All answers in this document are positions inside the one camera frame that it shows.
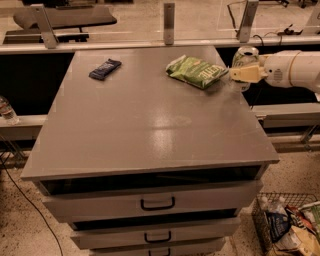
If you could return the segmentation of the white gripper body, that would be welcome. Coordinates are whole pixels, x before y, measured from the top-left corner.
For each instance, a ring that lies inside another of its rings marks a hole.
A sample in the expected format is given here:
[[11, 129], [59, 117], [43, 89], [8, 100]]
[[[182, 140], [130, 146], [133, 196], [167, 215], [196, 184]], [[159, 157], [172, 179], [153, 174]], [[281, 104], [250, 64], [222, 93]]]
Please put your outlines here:
[[266, 54], [264, 61], [266, 72], [264, 80], [266, 83], [274, 87], [292, 87], [291, 68], [299, 54], [299, 50], [285, 50], [274, 54]]

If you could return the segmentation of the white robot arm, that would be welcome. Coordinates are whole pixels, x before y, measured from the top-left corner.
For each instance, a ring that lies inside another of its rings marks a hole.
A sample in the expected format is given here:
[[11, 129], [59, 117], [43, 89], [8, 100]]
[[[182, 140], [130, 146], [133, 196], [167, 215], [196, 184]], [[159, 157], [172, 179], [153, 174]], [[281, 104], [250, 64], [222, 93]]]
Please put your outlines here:
[[265, 84], [269, 92], [320, 93], [320, 52], [283, 50], [260, 55], [255, 61], [231, 67], [230, 78], [247, 84]]

